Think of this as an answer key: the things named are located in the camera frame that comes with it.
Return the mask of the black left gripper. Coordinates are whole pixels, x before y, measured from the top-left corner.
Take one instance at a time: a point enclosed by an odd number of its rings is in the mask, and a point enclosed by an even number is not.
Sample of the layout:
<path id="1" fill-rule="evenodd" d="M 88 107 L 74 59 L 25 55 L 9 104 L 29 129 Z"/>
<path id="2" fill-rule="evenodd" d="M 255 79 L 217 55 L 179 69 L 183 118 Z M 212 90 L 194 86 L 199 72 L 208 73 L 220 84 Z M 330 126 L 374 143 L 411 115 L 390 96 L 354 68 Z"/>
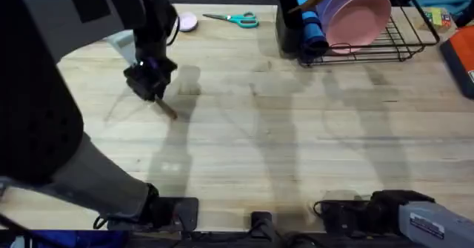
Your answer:
<path id="1" fill-rule="evenodd" d="M 141 99 L 162 100 L 177 64 L 167 57 L 176 38 L 178 13 L 169 0 L 143 0 L 146 23 L 133 30 L 136 62 L 124 70 L 128 87 Z"/>

